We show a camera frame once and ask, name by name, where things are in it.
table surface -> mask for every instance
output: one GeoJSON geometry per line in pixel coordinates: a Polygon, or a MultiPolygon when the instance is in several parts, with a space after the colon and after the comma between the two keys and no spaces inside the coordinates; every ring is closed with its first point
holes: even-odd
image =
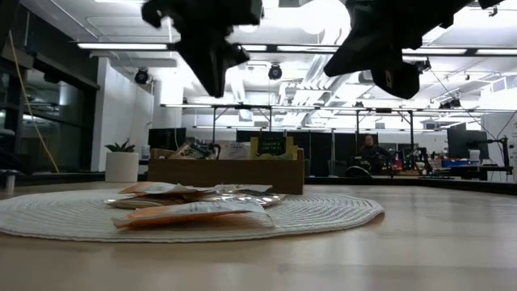
{"type": "MultiPolygon", "coordinates": [[[[123,186],[26,187],[16,195],[123,186]]],[[[353,230],[245,242],[58,242],[0,234],[0,288],[486,291],[517,286],[512,196],[416,187],[307,186],[305,191],[374,199],[386,214],[353,230]]]]}

woven placemat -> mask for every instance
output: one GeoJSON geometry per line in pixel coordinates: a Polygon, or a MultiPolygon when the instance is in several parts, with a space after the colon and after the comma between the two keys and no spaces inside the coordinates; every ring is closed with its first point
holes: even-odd
{"type": "Polygon", "coordinates": [[[383,208],[373,200],[340,194],[289,196],[267,208],[271,220],[255,213],[145,230],[117,230],[112,217],[131,210],[111,209],[103,200],[116,190],[58,192],[0,201],[0,232],[24,237],[110,243],[193,243],[271,238],[345,230],[372,220],[383,208]]]}

